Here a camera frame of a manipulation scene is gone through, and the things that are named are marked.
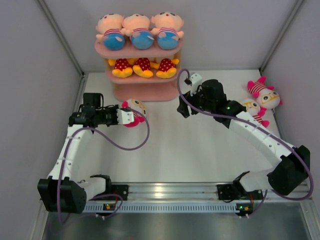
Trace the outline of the yellow plush red dotted dress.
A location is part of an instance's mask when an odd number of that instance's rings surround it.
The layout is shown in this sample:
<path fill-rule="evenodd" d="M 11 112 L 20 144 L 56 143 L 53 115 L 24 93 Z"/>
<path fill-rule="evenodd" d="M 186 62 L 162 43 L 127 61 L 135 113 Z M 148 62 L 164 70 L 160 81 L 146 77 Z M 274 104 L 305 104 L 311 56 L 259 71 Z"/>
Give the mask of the yellow plush red dotted dress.
<path fill-rule="evenodd" d="M 112 75 L 117 78 L 127 78 L 133 74 L 132 65 L 127 58 L 108 59 L 107 62 L 112 67 Z"/>

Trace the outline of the white plush yellow glasses front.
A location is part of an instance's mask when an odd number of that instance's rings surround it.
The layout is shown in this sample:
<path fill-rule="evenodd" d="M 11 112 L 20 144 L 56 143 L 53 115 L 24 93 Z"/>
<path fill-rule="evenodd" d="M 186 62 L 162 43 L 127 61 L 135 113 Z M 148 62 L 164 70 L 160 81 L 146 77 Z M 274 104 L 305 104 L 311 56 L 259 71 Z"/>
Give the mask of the white plush yellow glasses front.
<path fill-rule="evenodd" d="M 246 98 L 240 102 L 246 108 L 246 111 L 261 125 L 267 128 L 270 124 L 268 120 L 263 120 L 262 117 L 265 115 L 266 111 L 262 110 L 260 105 L 251 98 Z"/>

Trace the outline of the small baby doll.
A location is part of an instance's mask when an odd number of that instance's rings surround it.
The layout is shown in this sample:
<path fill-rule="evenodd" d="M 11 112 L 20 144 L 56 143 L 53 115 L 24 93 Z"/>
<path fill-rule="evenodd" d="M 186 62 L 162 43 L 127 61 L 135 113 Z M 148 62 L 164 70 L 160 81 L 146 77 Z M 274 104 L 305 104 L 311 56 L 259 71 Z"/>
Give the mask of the small baby doll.
<path fill-rule="evenodd" d="M 181 30 L 184 20 L 175 13 L 161 12 L 151 17 L 151 23 L 154 25 L 151 33 L 156 36 L 157 44 L 163 50 L 176 48 L 184 37 Z"/>

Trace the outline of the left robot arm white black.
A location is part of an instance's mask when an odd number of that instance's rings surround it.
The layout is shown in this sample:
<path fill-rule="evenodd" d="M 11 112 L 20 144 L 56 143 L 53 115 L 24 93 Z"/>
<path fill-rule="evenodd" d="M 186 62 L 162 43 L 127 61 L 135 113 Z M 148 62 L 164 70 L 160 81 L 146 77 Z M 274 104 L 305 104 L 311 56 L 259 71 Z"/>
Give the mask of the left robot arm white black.
<path fill-rule="evenodd" d="M 108 175 L 95 174 L 88 180 L 77 181 L 83 164 L 82 156 L 94 130 L 99 125 L 118 124 L 118 105 L 103 106 L 101 93 L 84 93 L 83 103 L 68 119 L 67 135 L 60 155 L 46 179 L 40 179 L 37 190 L 48 212 L 80 214 L 87 201 L 99 196 L 109 199 L 113 194 Z"/>

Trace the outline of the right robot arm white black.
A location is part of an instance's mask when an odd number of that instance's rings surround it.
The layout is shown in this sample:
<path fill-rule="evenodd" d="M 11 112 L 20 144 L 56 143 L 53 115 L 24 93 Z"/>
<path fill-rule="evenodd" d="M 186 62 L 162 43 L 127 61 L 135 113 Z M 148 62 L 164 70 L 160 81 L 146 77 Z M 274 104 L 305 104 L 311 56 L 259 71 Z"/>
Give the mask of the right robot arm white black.
<path fill-rule="evenodd" d="M 310 189 L 303 200 L 314 190 L 310 171 L 310 151 L 304 145 L 295 147 L 258 123 L 246 108 L 235 100 L 228 100 L 222 84 L 216 79 L 206 81 L 187 77 L 190 91 L 179 94 L 177 111 L 188 118 L 198 113 L 213 117 L 227 129 L 242 136 L 269 162 L 270 169 L 245 171 L 233 180 L 233 192 L 240 199 L 253 191 L 273 190 L 287 199 L 302 182 L 309 180 Z"/>

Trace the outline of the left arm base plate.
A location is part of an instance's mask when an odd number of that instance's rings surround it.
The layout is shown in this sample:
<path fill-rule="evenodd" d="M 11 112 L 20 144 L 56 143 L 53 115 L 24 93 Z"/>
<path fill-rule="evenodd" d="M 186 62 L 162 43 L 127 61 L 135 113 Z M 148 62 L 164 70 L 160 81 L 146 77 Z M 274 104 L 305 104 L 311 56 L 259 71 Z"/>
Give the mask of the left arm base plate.
<path fill-rule="evenodd" d="M 122 197 L 124 201 L 128 200 L 129 185 L 127 184 L 113 184 L 111 186 L 111 193 Z"/>

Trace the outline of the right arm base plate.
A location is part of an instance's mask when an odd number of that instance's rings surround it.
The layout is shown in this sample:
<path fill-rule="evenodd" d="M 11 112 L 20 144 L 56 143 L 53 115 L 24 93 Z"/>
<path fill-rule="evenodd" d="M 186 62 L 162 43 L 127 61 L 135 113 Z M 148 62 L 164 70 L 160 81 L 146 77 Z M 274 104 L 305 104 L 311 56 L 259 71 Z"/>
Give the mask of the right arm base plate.
<path fill-rule="evenodd" d="M 233 184 L 218 184 L 217 186 L 218 199 L 225 202 L 235 200 L 262 200 L 263 193 L 261 190 L 246 192 L 238 189 Z"/>

